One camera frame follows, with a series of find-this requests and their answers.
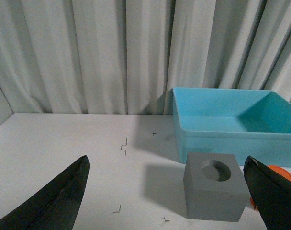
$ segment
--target gray cube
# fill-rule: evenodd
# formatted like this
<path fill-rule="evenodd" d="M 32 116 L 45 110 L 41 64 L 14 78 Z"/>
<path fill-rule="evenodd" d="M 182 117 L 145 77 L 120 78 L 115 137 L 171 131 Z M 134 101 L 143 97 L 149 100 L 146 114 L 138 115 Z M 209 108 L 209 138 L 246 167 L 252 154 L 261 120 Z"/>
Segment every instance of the gray cube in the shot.
<path fill-rule="evenodd" d="M 188 153 L 187 218 L 238 222 L 250 193 L 233 154 Z"/>

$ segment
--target plastic bin rim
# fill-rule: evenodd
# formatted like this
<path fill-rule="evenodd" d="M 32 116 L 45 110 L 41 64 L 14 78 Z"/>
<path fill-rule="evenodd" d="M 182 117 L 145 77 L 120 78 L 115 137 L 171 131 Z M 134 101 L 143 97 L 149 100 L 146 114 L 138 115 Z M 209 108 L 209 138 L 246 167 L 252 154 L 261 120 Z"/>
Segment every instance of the plastic bin rim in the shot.
<path fill-rule="evenodd" d="M 272 90 L 252 90 L 252 89 L 220 89 L 220 88 L 194 88 L 194 87 L 174 87 L 172 88 L 172 91 L 174 92 L 174 90 L 177 90 L 177 89 L 183 89 L 183 90 L 186 90 L 186 89 L 189 89 L 189 90 L 216 90 L 216 91 L 249 91 L 249 92 L 272 92 L 272 93 L 275 93 L 274 91 Z"/>
<path fill-rule="evenodd" d="M 191 131 L 183 129 L 181 123 L 180 128 L 187 137 L 291 140 L 291 133 Z"/>

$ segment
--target small wire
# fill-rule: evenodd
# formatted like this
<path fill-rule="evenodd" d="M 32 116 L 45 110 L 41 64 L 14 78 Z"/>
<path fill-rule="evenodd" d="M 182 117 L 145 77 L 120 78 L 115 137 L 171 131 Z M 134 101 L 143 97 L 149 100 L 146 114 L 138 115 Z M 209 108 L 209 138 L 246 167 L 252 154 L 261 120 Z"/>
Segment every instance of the small wire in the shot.
<path fill-rule="evenodd" d="M 125 143 L 125 145 L 121 145 L 121 147 L 120 147 L 120 149 L 121 149 L 122 151 L 125 151 L 125 155 L 126 155 L 126 149 L 125 149 L 125 150 L 122 149 L 123 146 L 127 146 L 127 138 L 126 138 L 126 143 Z"/>
<path fill-rule="evenodd" d="M 166 219 L 165 217 L 163 219 L 165 220 L 165 222 L 169 222 L 170 221 L 169 219 Z"/>
<path fill-rule="evenodd" d="M 115 212 L 112 212 L 112 213 L 119 213 L 121 211 L 121 205 L 119 207 L 119 211 L 115 211 Z"/>

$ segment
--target circular hole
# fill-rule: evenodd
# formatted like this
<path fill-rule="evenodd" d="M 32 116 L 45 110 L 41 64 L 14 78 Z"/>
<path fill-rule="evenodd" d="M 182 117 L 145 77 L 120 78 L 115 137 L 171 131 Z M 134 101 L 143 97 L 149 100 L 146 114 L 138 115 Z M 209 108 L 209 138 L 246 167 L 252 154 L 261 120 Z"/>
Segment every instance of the circular hole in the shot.
<path fill-rule="evenodd" d="M 227 181 L 232 175 L 226 164 L 216 160 L 204 161 L 202 171 L 206 178 L 214 181 Z"/>

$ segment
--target cube with hole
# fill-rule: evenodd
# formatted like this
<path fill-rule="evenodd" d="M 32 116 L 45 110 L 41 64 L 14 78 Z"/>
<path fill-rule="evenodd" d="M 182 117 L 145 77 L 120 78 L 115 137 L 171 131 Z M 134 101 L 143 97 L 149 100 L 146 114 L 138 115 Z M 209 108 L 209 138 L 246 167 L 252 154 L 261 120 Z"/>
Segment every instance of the cube with hole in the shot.
<path fill-rule="evenodd" d="M 189 219 L 238 222 L 250 198 L 233 154 L 189 152 L 184 189 Z"/>

